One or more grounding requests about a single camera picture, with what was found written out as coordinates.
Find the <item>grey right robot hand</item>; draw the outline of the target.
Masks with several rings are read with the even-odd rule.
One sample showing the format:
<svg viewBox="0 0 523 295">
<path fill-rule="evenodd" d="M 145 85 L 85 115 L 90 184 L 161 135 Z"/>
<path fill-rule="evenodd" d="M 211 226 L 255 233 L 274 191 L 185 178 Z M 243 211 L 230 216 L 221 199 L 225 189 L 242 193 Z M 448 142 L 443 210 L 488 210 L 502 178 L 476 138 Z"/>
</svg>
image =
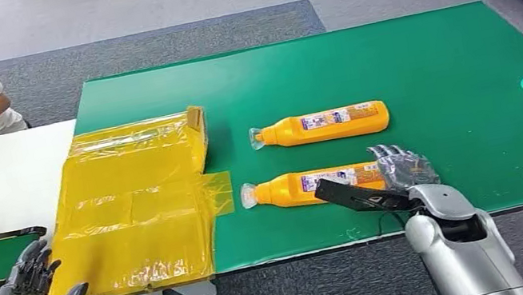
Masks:
<svg viewBox="0 0 523 295">
<path fill-rule="evenodd" d="M 376 158 L 385 188 L 404 192 L 415 185 L 440 184 L 441 177 L 425 156 L 398 145 L 376 145 L 367 151 Z"/>
</svg>

